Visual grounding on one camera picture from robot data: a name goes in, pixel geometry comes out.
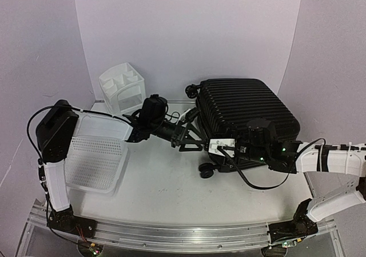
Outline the black ribbed hard-shell suitcase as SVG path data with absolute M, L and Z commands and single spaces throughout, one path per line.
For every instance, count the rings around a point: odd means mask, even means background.
M 245 138 L 247 123 L 263 118 L 274 123 L 279 141 L 298 141 L 300 124 L 277 95 L 261 80 L 251 78 L 208 79 L 185 89 L 199 110 L 198 129 L 207 140 Z M 264 166 L 237 158 L 240 170 Z M 199 166 L 202 178 L 213 175 L 212 161 Z

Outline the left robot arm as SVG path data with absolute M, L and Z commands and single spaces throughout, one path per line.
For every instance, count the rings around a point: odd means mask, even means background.
M 30 142 L 38 154 L 38 176 L 45 192 L 47 226 L 52 231 L 94 237 L 97 223 L 74 214 L 68 189 L 111 194 L 125 166 L 131 143 L 151 135 L 181 152 L 202 151 L 207 141 L 193 126 L 198 111 L 167 119 L 168 102 L 154 94 L 131 115 L 118 117 L 75 108 L 66 100 L 45 107 L 44 118 Z

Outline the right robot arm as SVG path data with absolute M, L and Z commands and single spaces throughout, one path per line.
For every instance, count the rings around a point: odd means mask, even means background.
M 279 141 L 275 124 L 263 118 L 247 123 L 245 138 L 215 138 L 208 140 L 207 151 L 224 156 L 251 188 L 263 190 L 249 181 L 240 170 L 237 158 L 267 165 L 271 170 L 286 174 L 320 172 L 353 175 L 350 182 L 324 196 L 302 201 L 291 220 L 271 223 L 268 234 L 272 245 L 304 239 L 318 232 L 318 222 L 335 213 L 365 203 L 365 144 L 327 144 L 324 138 L 310 143 Z

